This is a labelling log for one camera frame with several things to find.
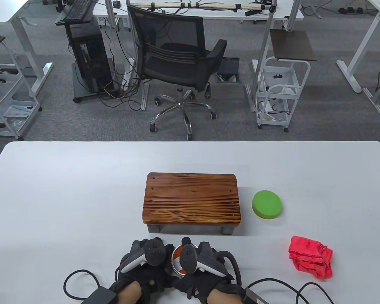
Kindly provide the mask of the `person's left hand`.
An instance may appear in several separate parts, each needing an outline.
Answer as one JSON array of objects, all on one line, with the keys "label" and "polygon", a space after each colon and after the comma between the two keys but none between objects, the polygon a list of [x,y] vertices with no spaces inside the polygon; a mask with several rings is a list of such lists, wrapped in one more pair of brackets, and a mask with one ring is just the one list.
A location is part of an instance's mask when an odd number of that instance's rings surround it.
[{"label": "person's left hand", "polygon": [[151,294],[173,287],[168,273],[174,245],[164,245],[159,237],[135,240],[130,252],[120,261],[118,276],[108,289],[118,297],[119,304],[148,304]]}]

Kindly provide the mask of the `person's right hand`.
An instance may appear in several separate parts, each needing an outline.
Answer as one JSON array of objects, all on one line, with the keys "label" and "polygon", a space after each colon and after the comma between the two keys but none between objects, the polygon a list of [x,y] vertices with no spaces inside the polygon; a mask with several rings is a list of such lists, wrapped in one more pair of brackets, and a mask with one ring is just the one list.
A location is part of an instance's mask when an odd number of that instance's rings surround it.
[{"label": "person's right hand", "polygon": [[234,256],[216,251],[209,242],[194,247],[189,237],[182,239],[180,263],[186,275],[175,279],[173,286],[197,298],[202,304],[241,304],[245,297],[242,278]]}]

